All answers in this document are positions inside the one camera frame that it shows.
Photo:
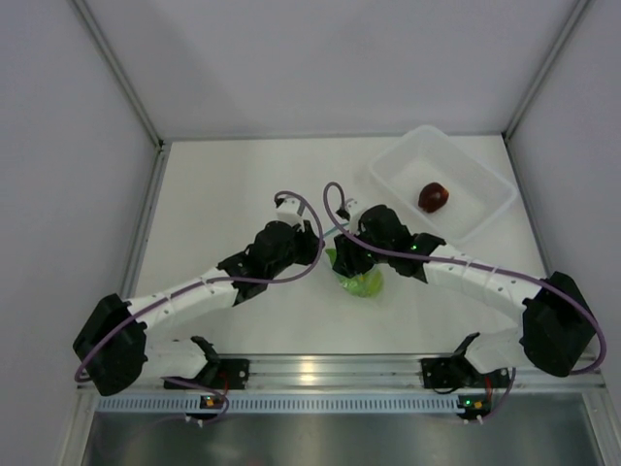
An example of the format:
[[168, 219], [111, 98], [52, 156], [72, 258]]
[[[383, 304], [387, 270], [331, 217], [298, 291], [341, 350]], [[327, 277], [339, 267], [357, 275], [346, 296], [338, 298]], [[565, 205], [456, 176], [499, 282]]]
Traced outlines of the clear zip top bag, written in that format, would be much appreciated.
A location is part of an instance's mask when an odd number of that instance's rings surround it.
[[365, 274], [353, 278], [340, 275], [333, 270], [337, 257], [334, 238], [339, 232], [340, 230], [333, 226], [323, 234], [324, 250], [321, 262], [331, 271], [340, 287], [349, 295], [365, 299], [377, 298], [384, 288], [384, 276], [377, 265]]

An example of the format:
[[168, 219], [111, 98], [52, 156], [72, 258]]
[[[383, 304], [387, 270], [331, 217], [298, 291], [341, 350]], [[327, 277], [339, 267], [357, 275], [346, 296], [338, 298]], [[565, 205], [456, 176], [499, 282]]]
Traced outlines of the red fake apple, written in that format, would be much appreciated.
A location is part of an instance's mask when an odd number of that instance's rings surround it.
[[427, 214], [432, 214], [441, 209], [449, 199], [449, 191], [440, 183], [426, 184], [418, 196], [418, 208]]

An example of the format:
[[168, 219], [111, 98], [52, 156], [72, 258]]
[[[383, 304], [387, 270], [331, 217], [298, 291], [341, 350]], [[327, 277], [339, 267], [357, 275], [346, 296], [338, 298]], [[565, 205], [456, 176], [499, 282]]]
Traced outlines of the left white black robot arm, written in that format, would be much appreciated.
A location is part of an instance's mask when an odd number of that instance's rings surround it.
[[282, 283], [281, 273], [293, 265], [309, 271], [320, 252], [321, 238], [308, 221], [275, 220], [244, 250], [196, 279], [139, 298], [103, 297], [73, 344], [81, 362], [77, 381], [93, 383], [102, 396], [151, 379], [177, 389], [213, 385], [222, 371], [213, 345], [198, 335], [179, 339], [173, 330]]

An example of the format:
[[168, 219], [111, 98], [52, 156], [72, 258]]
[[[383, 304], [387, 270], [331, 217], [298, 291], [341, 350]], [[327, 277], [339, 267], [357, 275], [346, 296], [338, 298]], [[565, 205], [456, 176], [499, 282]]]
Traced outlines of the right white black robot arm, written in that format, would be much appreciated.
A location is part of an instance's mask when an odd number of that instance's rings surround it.
[[369, 209], [349, 202], [337, 211], [348, 231], [334, 239], [336, 273], [356, 278], [377, 264], [399, 275], [460, 292], [514, 322], [496, 333], [474, 332], [453, 352], [452, 371], [474, 385], [488, 373], [534, 366], [564, 378], [596, 334], [591, 311], [576, 282], [555, 272], [544, 279], [502, 273], [429, 233], [410, 233], [385, 205]]

